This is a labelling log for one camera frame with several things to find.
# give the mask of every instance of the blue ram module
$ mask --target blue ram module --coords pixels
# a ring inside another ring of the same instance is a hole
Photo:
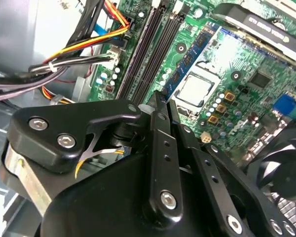
[[[190,69],[197,63],[198,57],[204,52],[206,46],[212,37],[220,30],[221,26],[217,23],[206,22],[204,28],[201,30],[192,46],[189,48],[183,59],[178,64],[176,70],[168,79],[164,86],[163,93],[166,95],[166,99],[169,100],[181,81],[188,74]]]

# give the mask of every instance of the ram slot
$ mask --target ram slot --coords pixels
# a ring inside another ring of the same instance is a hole
[[[138,40],[128,69],[117,92],[117,98],[127,98],[168,5],[167,1],[163,1],[161,4],[160,1],[157,4],[155,2],[156,1],[152,2],[152,5],[155,6],[153,6],[150,11],[147,22]]]
[[[146,93],[151,87],[151,84],[158,73],[163,59],[166,56],[174,40],[174,37],[177,35],[180,25],[184,21],[188,11],[189,7],[184,5],[182,11],[180,11],[178,14],[173,13],[164,26],[161,36],[159,37],[156,47],[149,58],[149,61],[131,99],[136,105],[143,101]]]

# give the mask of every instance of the black fan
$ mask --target black fan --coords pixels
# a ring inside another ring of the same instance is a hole
[[[271,162],[277,167],[266,174]],[[291,121],[247,166],[247,175],[276,205],[284,198],[296,207],[296,121]]]

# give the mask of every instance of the chip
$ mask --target chip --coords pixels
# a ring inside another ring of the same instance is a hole
[[[254,85],[260,89],[264,89],[268,83],[271,81],[271,78],[267,77],[264,74],[257,72],[251,79],[250,84]]]
[[[224,113],[226,111],[227,107],[225,105],[219,104],[216,108],[216,111],[219,113]]]
[[[235,97],[236,96],[234,94],[232,94],[231,92],[229,92],[229,91],[225,92],[225,100],[233,101]]]
[[[192,60],[193,60],[192,55],[188,54],[188,55],[186,56],[186,58],[184,59],[184,64],[185,64],[186,66],[188,66],[188,65],[192,62]]]
[[[248,94],[249,93],[249,88],[244,85],[238,85],[238,90],[240,90],[241,93],[243,94]]]
[[[202,47],[202,45],[203,44],[205,44],[205,43],[207,43],[206,42],[206,37],[204,37],[203,35],[201,35],[199,38],[197,38],[196,39],[196,41],[195,41],[195,45],[197,46],[197,47]]]
[[[107,87],[105,88],[105,90],[106,90],[108,93],[112,93],[113,90],[114,90],[114,86],[107,85]]]
[[[213,40],[212,46],[216,46],[218,44],[217,40]]]
[[[212,123],[212,124],[216,124],[218,122],[218,118],[214,115],[210,116],[208,119],[208,122]]]
[[[272,97],[267,96],[267,97],[263,100],[263,102],[264,102],[264,103],[270,103],[271,100],[272,100]]]
[[[173,75],[173,83],[177,83],[177,81],[178,81],[179,78],[180,78],[180,73],[179,72],[176,72]]]
[[[186,25],[186,29],[187,29],[188,31],[192,31],[192,30],[193,30],[193,26],[192,26],[192,25],[189,25],[189,24],[187,24],[187,25]]]

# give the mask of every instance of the mounting hole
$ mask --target mounting hole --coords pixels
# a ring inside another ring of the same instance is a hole
[[[205,160],[205,163],[206,163],[208,166],[211,166],[211,165],[212,165],[208,160]]]
[[[241,79],[242,75],[240,71],[235,71],[230,75],[231,79],[234,81],[237,81],[239,79]]]
[[[235,231],[237,234],[240,235],[242,233],[242,226],[236,218],[234,218],[231,215],[228,215],[227,222],[229,226],[232,228],[232,230]]]
[[[288,231],[288,233],[290,233],[292,236],[295,236],[295,231],[292,229],[292,227],[286,222],[283,221],[284,227],[285,229]]]
[[[218,183],[218,179],[215,177],[215,176],[212,176],[212,180],[215,182],[215,183]]]
[[[273,227],[273,229],[279,234],[282,235],[283,231],[281,229],[281,227],[274,221],[274,220],[270,220],[271,221],[271,226]]]
[[[164,155],[164,159],[165,159],[166,161],[171,161],[171,158],[170,158],[168,155]]]
[[[165,115],[163,115],[162,113],[158,113],[158,117],[161,118],[162,120],[167,119],[167,117],[165,117]]]
[[[163,144],[164,144],[166,147],[169,147],[169,146],[170,146],[170,143],[168,143],[167,141],[164,141]]]
[[[128,105],[128,108],[129,108],[131,111],[133,111],[133,112],[136,112],[136,111],[137,111],[137,109],[136,109],[135,106],[133,106],[133,105]]]
[[[185,43],[178,43],[176,46],[177,53],[185,53],[187,50],[187,46]]]

